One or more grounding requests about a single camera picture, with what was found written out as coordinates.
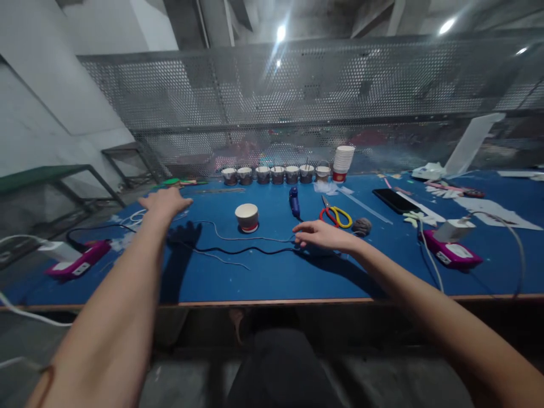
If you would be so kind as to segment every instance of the red paper cup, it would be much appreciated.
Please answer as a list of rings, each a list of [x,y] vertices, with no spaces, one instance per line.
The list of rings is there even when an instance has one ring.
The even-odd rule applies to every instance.
[[[333,181],[344,182],[346,181],[347,170],[333,169]]]
[[[240,229],[245,233],[252,233],[259,227],[259,212],[255,204],[242,204],[234,212]]]

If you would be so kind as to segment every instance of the leg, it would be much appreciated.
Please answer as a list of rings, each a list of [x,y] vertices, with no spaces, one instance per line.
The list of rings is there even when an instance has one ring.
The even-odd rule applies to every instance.
[[[130,180],[125,176],[125,174],[121,171],[121,169],[119,168],[119,166],[117,165],[117,163],[115,163],[115,160],[113,160],[113,158],[109,155],[109,153],[104,153],[102,152],[102,154],[106,157],[107,161],[109,162],[109,164],[112,165],[113,169],[117,172],[117,174],[119,175],[119,177],[123,180],[123,183],[125,183],[126,187],[127,188],[132,188],[132,183],[130,182]]]
[[[76,193],[74,193],[72,189],[64,184],[61,180],[54,181],[53,183],[51,183],[51,185],[55,187],[61,194],[65,195],[71,202],[73,202],[77,206],[83,207],[86,213],[92,213],[85,200],[78,196]]]
[[[227,407],[341,407],[294,311],[258,309],[252,316],[252,351],[242,363]]]
[[[149,165],[149,162],[147,161],[146,157],[142,154],[142,152],[140,152],[139,149],[136,150],[136,153],[138,153],[138,156],[140,156],[140,159],[142,159],[143,164],[147,167],[147,171],[149,171],[149,174],[151,175],[151,177],[153,177],[153,179],[155,180],[157,184],[160,184],[158,177],[156,176],[155,172],[151,169],[151,166]]]
[[[109,186],[108,183],[106,183],[106,181],[102,178],[102,176],[98,174],[98,172],[95,170],[95,168],[90,165],[88,167],[88,170],[91,172],[91,174],[93,176],[95,176],[95,178],[98,180],[98,182],[100,184],[102,184],[102,187],[104,187],[108,191],[109,195],[112,196],[112,198],[115,201],[117,201],[121,207],[125,208],[126,205],[123,202],[123,200],[121,199],[121,197],[119,197],[119,195],[115,191],[113,191],[113,189]]]

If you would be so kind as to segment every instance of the person's left hand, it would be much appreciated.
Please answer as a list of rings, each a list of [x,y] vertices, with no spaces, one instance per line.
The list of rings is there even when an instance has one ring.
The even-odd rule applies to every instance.
[[[148,213],[173,218],[177,213],[186,210],[193,203],[193,199],[183,198],[178,188],[170,187],[139,198],[138,202],[148,210]]]

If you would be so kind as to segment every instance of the metal mesh fence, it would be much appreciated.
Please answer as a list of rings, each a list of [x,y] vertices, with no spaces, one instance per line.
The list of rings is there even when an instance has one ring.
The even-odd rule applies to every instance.
[[[512,149],[541,151],[538,132],[510,138],[524,117],[544,108],[543,33],[80,60],[163,176],[207,177],[225,166],[300,164],[307,157],[317,163],[345,143],[357,148],[353,172],[444,164],[470,118],[494,111],[515,117],[496,126],[494,149],[475,164],[504,167],[519,161]]]

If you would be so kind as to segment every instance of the red-handled scissors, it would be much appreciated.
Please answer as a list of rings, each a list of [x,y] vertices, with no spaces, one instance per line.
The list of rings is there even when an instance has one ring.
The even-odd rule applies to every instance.
[[[323,199],[323,204],[325,205],[325,208],[322,209],[320,214],[319,214],[319,219],[321,221],[324,221],[323,220],[323,213],[326,213],[327,217],[330,218],[330,220],[334,223],[334,226],[337,227],[337,228],[340,228],[340,227],[349,228],[349,227],[351,227],[353,225],[353,221],[351,220],[351,217],[347,212],[345,212],[344,210],[339,209],[338,207],[331,207],[330,204],[329,204],[329,201],[327,201],[327,199],[325,198],[324,195],[322,195],[321,198]],[[347,224],[342,224],[340,222],[340,216],[338,215],[338,213],[342,214],[343,216],[345,216],[347,218]]]

